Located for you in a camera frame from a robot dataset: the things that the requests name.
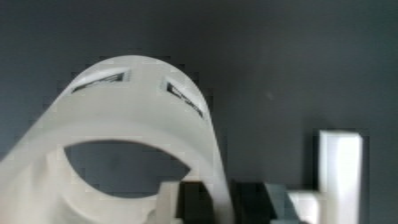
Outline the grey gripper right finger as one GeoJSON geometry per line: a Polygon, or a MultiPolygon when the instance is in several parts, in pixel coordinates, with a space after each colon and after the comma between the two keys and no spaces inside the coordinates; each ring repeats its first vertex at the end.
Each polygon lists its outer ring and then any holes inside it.
{"type": "Polygon", "coordinates": [[[308,224],[301,219],[287,187],[265,182],[234,184],[237,224],[308,224]]]}

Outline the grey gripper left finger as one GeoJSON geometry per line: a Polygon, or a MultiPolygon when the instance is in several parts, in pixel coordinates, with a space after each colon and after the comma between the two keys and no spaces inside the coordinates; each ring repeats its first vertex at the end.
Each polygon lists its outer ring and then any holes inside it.
{"type": "Polygon", "coordinates": [[[216,224],[212,196],[202,182],[162,183],[155,224],[216,224]]]}

